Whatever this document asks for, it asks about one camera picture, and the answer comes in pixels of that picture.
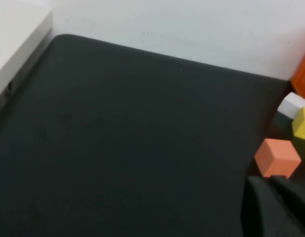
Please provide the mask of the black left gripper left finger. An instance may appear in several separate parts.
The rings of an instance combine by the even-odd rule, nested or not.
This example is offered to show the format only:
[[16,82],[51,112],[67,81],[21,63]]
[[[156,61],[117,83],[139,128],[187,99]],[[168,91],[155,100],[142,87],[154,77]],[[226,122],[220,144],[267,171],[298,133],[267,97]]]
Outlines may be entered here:
[[260,177],[249,176],[241,208],[245,237],[297,237],[299,226],[271,187]]

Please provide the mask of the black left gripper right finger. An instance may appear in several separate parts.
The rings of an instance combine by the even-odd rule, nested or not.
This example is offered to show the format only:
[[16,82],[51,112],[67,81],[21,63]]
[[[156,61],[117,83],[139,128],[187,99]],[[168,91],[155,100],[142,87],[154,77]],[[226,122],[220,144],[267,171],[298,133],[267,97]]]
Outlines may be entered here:
[[285,176],[271,176],[270,180],[277,194],[305,230],[305,189]]

